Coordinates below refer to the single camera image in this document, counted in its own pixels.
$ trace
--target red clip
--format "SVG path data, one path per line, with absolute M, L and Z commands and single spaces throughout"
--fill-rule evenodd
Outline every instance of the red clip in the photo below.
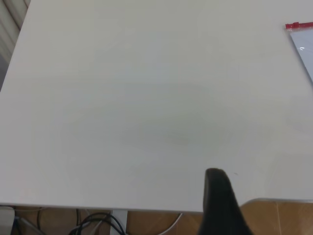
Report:
M 289 28 L 310 28 L 313 27 L 313 22 L 309 22 L 309 23 L 299 23 L 299 22 L 295 22 L 295 23 L 287 23 L 286 24 L 286 29 Z

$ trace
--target white tabletop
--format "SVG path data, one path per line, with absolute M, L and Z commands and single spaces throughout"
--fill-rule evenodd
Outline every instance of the white tabletop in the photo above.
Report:
M 308 0 L 32 0 L 0 92 L 0 203 L 202 211 L 313 199 Z

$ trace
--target cable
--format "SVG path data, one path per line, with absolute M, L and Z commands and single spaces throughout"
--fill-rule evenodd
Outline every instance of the cable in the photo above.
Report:
M 83 229 L 84 229 L 85 227 L 88 227 L 89 224 L 90 224 L 90 222 L 84 224 L 84 225 L 83 225 Z M 78 228 L 79 228 L 79 225 L 78 225 L 78 226 L 75 226 L 74 228 L 71 229 L 71 231 L 69 232 L 69 234 L 76 234 L 76 231 L 78 230 Z
M 41 214 L 41 210 L 37 212 L 37 228 L 39 230 L 41 230 L 40 229 L 40 214 Z
M 96 233 L 98 227 L 99 227 L 101 224 L 102 224 L 102 221 L 100 221 L 99 223 L 97 223 L 97 225 L 92 229 L 92 231 L 90 232 L 89 235 L 94 235 L 94 234 Z
M 85 222 L 95 222 L 95 221 L 101 221 L 101 222 L 105 222 L 107 224 L 110 224 L 120 235 L 125 235 L 124 231 L 120 231 L 114 224 L 112 224 L 110 221 L 106 220 L 106 219 L 101 219 L 101 218 L 93 218 L 93 219 L 88 219 Z M 82 234 L 82 224 L 81 226 L 77 229 L 77 234 L 81 235 Z
M 76 226 L 79 225 L 79 210 L 76 209 Z
M 25 218 L 21 218 L 21 217 L 17 217 L 15 216 L 15 218 L 19 218 L 21 222 L 23 222 L 25 225 L 29 226 L 30 228 L 32 228 L 37 234 L 39 235 L 45 235 L 44 232 L 40 231 L 39 229 L 37 229 L 37 227 L 32 224 L 30 221 L 28 221 L 27 219 Z
M 15 218 L 14 218 L 13 228 L 16 228 L 16 230 L 18 231 L 18 235 L 22 235 L 19 221 Z
M 98 213 L 91 214 L 91 215 L 87 216 L 87 217 L 83 220 L 82 224 L 85 223 L 88 219 L 90 219 L 92 216 L 95 216 L 95 215 L 106 215 L 106 216 L 108 216 L 108 217 L 111 217 L 112 219 L 114 219 L 114 220 L 116 221 L 117 225 L 119 226 L 119 228 L 120 228 L 120 230 L 121 230 L 121 232 L 122 232 L 122 235 L 126 235 L 125 232 L 124 232 L 124 230 L 123 230 L 122 225 L 120 224 L 120 222 L 118 222 L 118 220 L 117 220 L 113 215 L 111 215 L 111 214 L 109 214 L 109 213 L 98 212 Z
M 163 231 L 163 232 L 161 232 L 161 233 L 159 233 L 159 234 L 157 234 L 157 235 L 163 235 L 163 234 L 167 233 L 168 231 L 170 231 L 170 230 L 177 224 L 177 222 L 179 221 L 179 219 L 180 219 L 181 217 L 182 217 L 182 213 L 179 214 L 179 216 L 177 217 L 177 219 L 174 221 L 174 223 L 173 223 L 167 230 L 165 230 L 165 231 Z
M 87 209 L 85 209 L 85 212 L 86 212 L 87 215 L 90 215 L 90 212 L 89 212 Z M 90 222 L 84 224 L 84 225 L 83 225 L 83 228 L 87 227 L 89 224 L 90 224 Z M 78 225 L 78 226 L 75 226 L 74 228 L 72 228 L 72 229 L 70 230 L 69 234 L 72 234 L 73 231 L 76 231 L 78 228 L 79 228 L 79 225 Z

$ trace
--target black cable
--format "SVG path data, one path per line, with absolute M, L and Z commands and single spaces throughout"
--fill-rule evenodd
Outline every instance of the black cable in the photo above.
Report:
M 22 231 L 20 228 L 19 221 L 17 219 L 14 219 L 13 229 L 16 229 L 18 231 L 18 235 L 22 235 Z
M 82 223 L 82 216 L 81 216 L 81 214 L 80 214 L 79 224 L 81 224 L 81 223 Z M 85 223 L 85 224 L 83 224 L 83 229 L 86 228 L 86 227 L 88 227 L 89 225 L 90 225 L 90 223 Z M 78 230 L 78 225 L 77 225 L 75 228 L 73 228 L 73 229 L 69 232 L 69 235 L 75 235 L 76 232 L 77 232 L 77 230 Z
M 86 220 L 88 220 L 89 218 L 91 218 L 91 217 L 93 217 L 93 216 L 95 216 L 95 215 L 106 215 L 106 216 L 108 216 L 108 217 L 114 219 L 115 222 L 117 223 L 117 225 L 119 226 L 119 228 L 120 228 L 120 230 L 121 230 L 121 232 L 122 232 L 122 235 L 126 235 L 125 232 L 124 232 L 124 230 L 123 230 L 122 225 L 121 225 L 121 224 L 118 222 L 118 220 L 117 220 L 113 215 L 111 215 L 110 213 L 98 212 L 98 213 L 91 214 L 91 215 L 87 216 L 87 217 L 83 220 L 82 224 L 84 224 Z
M 41 214 L 41 210 L 39 210 L 39 211 L 37 212 L 37 228 L 38 228 L 39 230 L 41 230 L 41 229 L 40 229 L 40 214 Z
M 76 226 L 79 225 L 79 210 L 76 209 Z
M 112 226 L 112 228 L 114 228 L 120 235 L 123 235 L 124 234 L 124 231 L 120 231 L 114 224 L 112 224 L 110 221 L 108 221 L 106 218 L 93 218 L 93 219 L 89 219 L 89 220 L 86 220 L 85 223 L 91 223 L 91 222 L 99 222 L 99 221 L 102 221 L 102 222 L 105 222 L 107 224 L 110 224 Z M 77 234 L 77 235 L 81 235 L 82 234 L 82 229 L 83 229 L 83 223 L 80 225 L 80 227 L 74 231 L 74 233 L 72 234 Z

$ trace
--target wooden floor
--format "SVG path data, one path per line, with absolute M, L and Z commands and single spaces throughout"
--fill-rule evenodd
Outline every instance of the wooden floor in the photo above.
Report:
M 313 235 L 313 204 L 253 202 L 242 206 L 242 212 L 255 235 Z M 81 213 L 82 217 L 86 216 L 84 210 Z M 35 211 L 18 211 L 17 215 L 36 224 Z M 177 216 L 176 213 L 130 211 L 127 232 L 130 235 L 157 235 L 166 230 Z M 40 222 L 47 235 L 67 235 L 75 226 L 76 212 L 75 209 L 46 209 L 41 212 Z M 185 213 L 167 235 L 196 235 L 200 222 L 201 214 Z M 87 228 L 84 234 L 88 235 L 91 230 L 92 227 Z M 22 231 L 23 235 L 36 234 L 25 227 Z M 109 226 L 104 224 L 96 234 L 109 233 Z

